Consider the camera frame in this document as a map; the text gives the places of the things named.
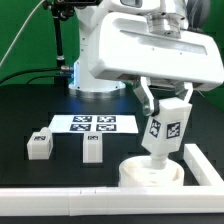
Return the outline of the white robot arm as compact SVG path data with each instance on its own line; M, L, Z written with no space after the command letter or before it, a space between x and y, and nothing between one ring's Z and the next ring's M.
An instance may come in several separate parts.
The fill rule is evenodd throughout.
M214 40L188 29L186 0L98 0L75 7L80 27L80 84L113 91L134 84L147 115L159 112L147 83L190 83L209 91L224 82Z

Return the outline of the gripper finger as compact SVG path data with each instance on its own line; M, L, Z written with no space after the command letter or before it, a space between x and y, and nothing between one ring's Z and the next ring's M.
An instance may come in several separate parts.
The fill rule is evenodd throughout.
M134 81L133 91L142 104L145 116L156 116L159 114L159 101L153 97L149 90L146 77L138 77Z
M193 94L193 84L191 82L179 82L176 86L176 95L188 103Z

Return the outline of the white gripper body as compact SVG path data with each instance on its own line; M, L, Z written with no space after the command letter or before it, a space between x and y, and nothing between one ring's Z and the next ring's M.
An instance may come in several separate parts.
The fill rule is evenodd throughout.
M211 37L189 31L179 39L152 34L145 18L115 12L89 37L88 68L98 79L143 76L192 82L202 91L224 83L224 66Z

